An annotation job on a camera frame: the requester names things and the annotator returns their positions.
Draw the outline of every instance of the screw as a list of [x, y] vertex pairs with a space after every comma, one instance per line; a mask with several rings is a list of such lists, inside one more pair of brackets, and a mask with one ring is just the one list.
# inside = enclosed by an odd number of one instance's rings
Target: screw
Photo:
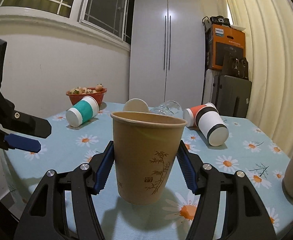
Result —
[[49, 170], [48, 172], [47, 172], [47, 176], [48, 177], [52, 177], [53, 175], [54, 175], [54, 171], [53, 170]]
[[237, 171], [236, 174], [240, 177], [243, 178], [245, 176], [243, 171]]
[[88, 165], [88, 163], [84, 163], [81, 164], [80, 169], [82, 169], [83, 171], [87, 170], [90, 166]]
[[208, 164], [208, 163], [205, 163], [205, 164], [203, 164], [203, 169], [209, 171], [209, 170], [212, 169], [212, 166], [210, 164]]

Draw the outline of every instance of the white wardrobe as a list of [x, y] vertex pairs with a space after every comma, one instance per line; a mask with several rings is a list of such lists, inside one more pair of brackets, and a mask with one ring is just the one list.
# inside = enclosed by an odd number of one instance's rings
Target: white wardrobe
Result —
[[205, 69], [200, 0], [135, 0], [129, 98], [149, 106], [201, 104]]

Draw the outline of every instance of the light blue tablecloth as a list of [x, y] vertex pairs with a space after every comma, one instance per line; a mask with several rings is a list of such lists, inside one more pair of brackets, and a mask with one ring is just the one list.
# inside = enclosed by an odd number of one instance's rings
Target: light blue tablecloth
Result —
[[[65, 112], [48, 118], [52, 134], [39, 139], [39, 153], [9, 150], [2, 156], [3, 168], [13, 198], [23, 209], [46, 171], [72, 171], [103, 152], [113, 139], [110, 112], [123, 104], [104, 103], [105, 109], [80, 128], [70, 128]], [[293, 221], [293, 201], [283, 193], [282, 179], [289, 158], [259, 128], [247, 119], [222, 117], [230, 135], [225, 144], [211, 147], [198, 130], [185, 128], [183, 141], [190, 152], [200, 155], [219, 171], [243, 170], [250, 178], [269, 212], [274, 229], [281, 235]], [[125, 202], [117, 192], [112, 167], [105, 189], [93, 196], [96, 213], [107, 240], [185, 239], [192, 223], [199, 196], [187, 189], [177, 160], [161, 199], [149, 206]], [[71, 193], [66, 192], [68, 225], [75, 231]], [[221, 236], [225, 193], [221, 193], [215, 237]]]

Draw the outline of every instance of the red basket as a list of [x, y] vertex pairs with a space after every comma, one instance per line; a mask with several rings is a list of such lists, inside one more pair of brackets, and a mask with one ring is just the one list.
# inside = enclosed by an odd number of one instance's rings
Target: red basket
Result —
[[70, 94], [69, 91], [66, 92], [66, 95], [69, 96], [70, 101], [72, 103], [72, 105], [74, 106], [77, 102], [79, 102], [82, 98], [84, 98], [85, 96], [90, 96], [93, 97], [96, 102], [98, 103], [98, 105], [100, 106], [103, 100], [103, 96], [104, 94], [107, 92], [106, 88], [103, 88], [102, 91], [97, 92], [97, 93], [91, 93], [91, 94], [80, 94], [80, 95], [73, 95]]

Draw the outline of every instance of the orange box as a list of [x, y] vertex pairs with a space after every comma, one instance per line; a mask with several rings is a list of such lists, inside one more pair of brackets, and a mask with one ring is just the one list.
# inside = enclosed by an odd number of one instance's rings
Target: orange box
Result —
[[224, 55], [245, 57], [245, 33], [227, 26], [212, 24], [205, 33], [206, 67], [222, 70]]

